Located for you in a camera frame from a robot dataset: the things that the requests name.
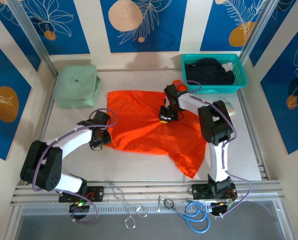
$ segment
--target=blue cable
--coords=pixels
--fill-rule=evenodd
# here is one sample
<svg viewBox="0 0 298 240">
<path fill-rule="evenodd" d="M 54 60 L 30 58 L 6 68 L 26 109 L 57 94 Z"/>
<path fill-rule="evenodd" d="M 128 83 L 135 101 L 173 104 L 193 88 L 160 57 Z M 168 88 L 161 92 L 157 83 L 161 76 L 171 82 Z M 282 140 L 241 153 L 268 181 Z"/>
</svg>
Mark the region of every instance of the blue cable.
<svg viewBox="0 0 298 240">
<path fill-rule="evenodd" d="M 190 208 L 191 205 L 194 205 L 195 208 L 196 208 L 196 212 L 193 213 L 193 214 L 189 214 L 189 213 L 187 213 L 187 211 L 189 210 L 189 208 Z M 185 219 L 185 221 L 187 222 L 189 228 L 190 228 L 192 231 L 194 231 L 195 233 L 197 233 L 197 234 L 204 234 L 205 232 L 207 232 L 207 231 L 209 230 L 209 228 L 210 228 L 210 219 L 209 219 L 209 217 L 208 217 L 208 215 L 207 215 L 208 212 L 207 212 L 206 206 L 203 205 L 202 203 L 197 202 L 197 201 L 190 201 L 190 202 L 187 204 L 187 206 L 185 207 L 184 213 L 181 213 L 181 212 L 175 210 L 174 208 L 173 208 L 173 210 L 174 210 L 180 217 L 182 217 L 182 218 Z M 201 218 L 201 219 L 193 219 L 194 217 L 198 216 L 198 214 L 200 214 L 200 213 L 203 214 L 203 218 Z M 207 227 L 206 227 L 204 230 L 201 230 L 201 231 L 200 231 L 200 230 L 197 230 L 197 229 L 195 229 L 195 228 L 191 225 L 191 223 L 201 223 L 201 222 L 203 222 L 204 220 L 207 220 Z"/>
</svg>

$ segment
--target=orange circle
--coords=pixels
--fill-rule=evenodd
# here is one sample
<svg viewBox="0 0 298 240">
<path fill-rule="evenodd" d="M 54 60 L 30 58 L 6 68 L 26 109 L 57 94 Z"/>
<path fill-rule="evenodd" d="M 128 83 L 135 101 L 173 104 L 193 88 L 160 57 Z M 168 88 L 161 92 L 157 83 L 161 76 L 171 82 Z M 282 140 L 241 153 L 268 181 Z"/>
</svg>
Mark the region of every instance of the orange circle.
<svg viewBox="0 0 298 240">
<path fill-rule="evenodd" d="M 141 9 L 131 0 L 118 0 L 108 11 L 111 25 L 118 31 L 132 31 L 143 22 Z"/>
<path fill-rule="evenodd" d="M 0 120 L 12 123 L 19 111 L 19 99 L 15 90 L 9 86 L 0 87 Z"/>
<path fill-rule="evenodd" d="M 297 107 L 297 98 L 294 96 L 294 95 L 290 95 L 288 98 L 287 98 L 287 107 L 290 109 L 290 110 L 293 110 L 295 109 L 295 107 Z"/>
<path fill-rule="evenodd" d="M 145 41 L 145 38 L 143 36 L 139 37 L 138 38 L 138 42 L 139 43 L 143 43 Z"/>
<path fill-rule="evenodd" d="M 229 44 L 233 47 L 242 47 L 253 29 L 255 23 L 253 21 L 248 21 L 243 25 L 237 26 L 229 36 Z"/>
<path fill-rule="evenodd" d="M 0 0 L 0 3 L 2 3 L 3 5 L 7 5 L 6 0 Z"/>
<path fill-rule="evenodd" d="M 50 41 L 53 41 L 53 40 L 56 40 L 57 36 L 56 34 L 53 32 L 53 31 L 45 31 L 44 34 L 46 39 L 50 40 Z"/>
<path fill-rule="evenodd" d="M 225 3 L 226 1 L 227 1 L 227 0 L 215 0 L 215 4 L 220 5 L 220 4 Z"/>
</svg>

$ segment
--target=white table surface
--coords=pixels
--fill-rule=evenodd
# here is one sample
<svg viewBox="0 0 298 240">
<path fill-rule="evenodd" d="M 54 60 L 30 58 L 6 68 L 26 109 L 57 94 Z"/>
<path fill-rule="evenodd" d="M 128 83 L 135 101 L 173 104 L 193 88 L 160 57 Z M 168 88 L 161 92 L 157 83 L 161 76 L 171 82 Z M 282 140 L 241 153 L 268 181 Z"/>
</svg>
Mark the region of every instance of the white table surface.
<svg viewBox="0 0 298 240">
<path fill-rule="evenodd" d="M 107 93 L 117 90 L 143 90 L 163 92 L 173 80 L 183 79 L 176 70 L 152 71 L 101 71 L 101 87 L 97 102 L 90 108 L 60 108 L 55 102 L 47 125 L 44 140 L 62 136 L 90 113 L 107 107 Z M 231 117 L 238 138 L 228 147 L 228 170 L 248 180 L 261 180 L 261 175 L 248 134 L 237 94 L 199 94 L 207 101 L 229 101 L 236 113 Z M 123 152 L 104 146 L 92 151 L 85 144 L 63 160 L 63 167 L 71 174 L 88 181 L 179 181 L 190 180 L 168 156 Z M 205 159 L 194 180 L 207 180 L 210 162 Z"/>
</svg>

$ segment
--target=cloth fold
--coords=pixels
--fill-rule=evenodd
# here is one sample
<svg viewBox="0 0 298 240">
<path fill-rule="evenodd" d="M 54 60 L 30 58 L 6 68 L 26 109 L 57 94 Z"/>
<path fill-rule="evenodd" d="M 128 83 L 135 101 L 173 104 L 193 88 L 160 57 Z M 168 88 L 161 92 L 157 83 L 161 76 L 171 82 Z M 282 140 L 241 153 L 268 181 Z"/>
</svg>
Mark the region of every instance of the cloth fold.
<svg viewBox="0 0 298 240">
<path fill-rule="evenodd" d="M 204 160 L 207 144 L 199 117 L 184 111 L 180 121 L 159 122 L 165 98 L 164 92 L 109 92 L 107 108 L 116 113 L 118 122 L 108 129 L 112 139 L 108 146 L 126 152 L 168 155 L 186 176 L 193 178 Z"/>
</svg>

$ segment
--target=small white object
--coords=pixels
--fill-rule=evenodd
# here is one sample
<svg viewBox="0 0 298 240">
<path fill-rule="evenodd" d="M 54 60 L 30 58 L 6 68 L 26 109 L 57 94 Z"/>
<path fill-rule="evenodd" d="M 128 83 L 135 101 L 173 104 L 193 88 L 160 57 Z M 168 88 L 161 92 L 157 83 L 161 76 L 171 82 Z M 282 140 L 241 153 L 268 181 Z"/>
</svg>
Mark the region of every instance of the small white object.
<svg viewBox="0 0 298 240">
<path fill-rule="evenodd" d="M 228 111 L 229 116 L 233 116 L 236 113 L 236 110 L 234 109 L 234 107 L 231 105 L 231 103 L 229 101 L 224 101 L 225 104 L 225 108 Z"/>
<path fill-rule="evenodd" d="M 233 70 L 233 63 L 228 62 L 228 63 L 222 64 L 222 67 L 224 68 L 224 70 L 226 72 L 232 71 Z"/>
</svg>

